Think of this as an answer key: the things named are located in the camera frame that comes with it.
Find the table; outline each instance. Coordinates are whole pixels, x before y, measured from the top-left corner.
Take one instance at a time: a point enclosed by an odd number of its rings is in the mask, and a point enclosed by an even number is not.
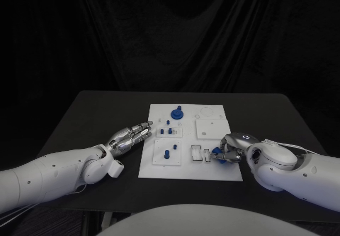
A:
[[[113,134],[147,121],[152,103],[222,104],[232,132],[296,144],[319,154],[326,151],[289,100],[281,94],[162,93],[83,91],[42,148],[45,154],[107,143]],[[80,194],[42,206],[68,209],[142,212],[175,204],[209,204],[241,208],[281,220],[340,222],[340,213],[267,190],[254,179],[245,160],[244,182],[139,178],[143,144],[119,159],[126,169],[108,175]]]

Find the blue cylinder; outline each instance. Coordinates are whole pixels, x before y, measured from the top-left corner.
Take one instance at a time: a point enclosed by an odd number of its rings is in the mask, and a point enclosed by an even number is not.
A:
[[[170,152],[169,150],[166,150],[165,159],[169,159],[169,158],[170,158]]]
[[[172,111],[172,118],[182,119],[183,116],[185,116],[185,113],[182,111],[182,106],[178,106],[178,109]]]
[[[224,153],[222,150],[219,149],[219,147],[217,147],[214,150],[212,150],[212,153]]]

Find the robotic hand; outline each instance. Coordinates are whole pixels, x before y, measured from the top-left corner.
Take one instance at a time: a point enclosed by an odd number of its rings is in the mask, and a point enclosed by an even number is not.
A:
[[[72,193],[104,176],[119,177],[124,165],[116,157],[146,140],[152,121],[126,128],[106,145],[52,153],[23,166],[0,172],[0,213],[16,207],[48,202]]]
[[[221,154],[211,158],[240,162],[247,158],[258,183],[271,191],[287,190],[303,200],[340,212],[340,158],[322,156],[300,146],[307,152],[294,153],[270,140],[263,142],[244,133],[225,135],[221,141]]]

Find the blue object in gripper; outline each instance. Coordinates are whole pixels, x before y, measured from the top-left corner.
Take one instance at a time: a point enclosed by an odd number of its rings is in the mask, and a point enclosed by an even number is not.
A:
[[[222,150],[219,149],[219,147],[217,147],[214,150],[212,150],[212,153],[224,153]]]
[[[170,158],[170,152],[169,150],[166,150],[165,159],[169,159],[169,158]]]
[[[182,106],[178,106],[178,109],[172,111],[172,118],[182,119],[183,116],[185,116],[185,113],[182,111]]]

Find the white board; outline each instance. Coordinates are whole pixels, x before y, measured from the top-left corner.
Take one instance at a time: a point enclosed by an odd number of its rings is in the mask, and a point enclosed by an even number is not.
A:
[[[182,106],[185,116],[182,119],[175,120],[170,116],[172,111]],[[172,178],[172,179],[202,179],[202,180],[224,180],[224,181],[242,181],[238,163],[224,163],[217,159],[206,162],[205,149],[212,151],[219,147],[221,140],[199,140],[196,132],[196,120],[209,119],[222,121],[225,124],[219,128],[224,134],[231,133],[228,120],[225,117],[225,110],[222,105],[192,105],[192,104],[152,104],[149,120],[155,122],[152,125],[153,136],[144,141],[142,162],[140,162],[140,178]],[[182,137],[160,137],[157,132],[160,128],[172,127],[182,128]],[[155,147],[156,140],[181,141],[181,165],[155,165]],[[192,160],[192,145],[202,147],[204,161],[193,163]]]

